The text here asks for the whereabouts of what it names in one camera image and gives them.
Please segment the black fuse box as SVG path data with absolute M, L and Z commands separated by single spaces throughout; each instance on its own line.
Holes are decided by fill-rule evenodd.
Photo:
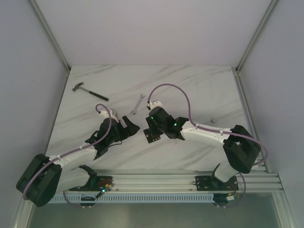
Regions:
M 160 134 L 151 128 L 144 129 L 143 133 L 148 143 L 153 143 L 161 139 Z

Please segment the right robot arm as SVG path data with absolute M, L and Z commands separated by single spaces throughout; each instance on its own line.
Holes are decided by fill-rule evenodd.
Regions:
M 232 129 L 208 128 L 193 124 L 186 117 L 173 118 L 160 106 L 150 111 L 146 122 L 148 128 L 143 132 L 148 143 L 159 140 L 164 134 L 170 139 L 222 147 L 226 159 L 215 167 L 207 180 L 199 181 L 209 189 L 226 190 L 235 182 L 236 174 L 250 173 L 261 151 L 260 145 L 241 125 L 235 125 Z

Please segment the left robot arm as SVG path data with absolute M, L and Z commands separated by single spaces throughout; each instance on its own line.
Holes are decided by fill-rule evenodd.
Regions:
M 135 135 L 140 127 L 123 116 L 126 126 L 114 116 L 107 117 L 83 147 L 68 155 L 36 155 L 16 184 L 26 199 L 37 207 L 46 205 L 55 194 L 66 190 L 99 190 L 97 173 L 87 163 L 103 156 L 113 143 Z

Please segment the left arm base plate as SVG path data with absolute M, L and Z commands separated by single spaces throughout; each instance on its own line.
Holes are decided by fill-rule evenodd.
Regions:
M 74 187 L 69 191 L 101 191 L 109 187 L 113 183 L 112 176 L 97 176 L 94 180 L 89 179 L 89 182 L 81 187 Z

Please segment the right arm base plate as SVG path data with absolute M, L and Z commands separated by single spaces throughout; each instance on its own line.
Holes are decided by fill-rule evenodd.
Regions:
M 196 176 L 192 182 L 197 191 L 237 191 L 239 190 L 236 176 L 231 177 L 227 182 L 221 182 L 213 176 Z

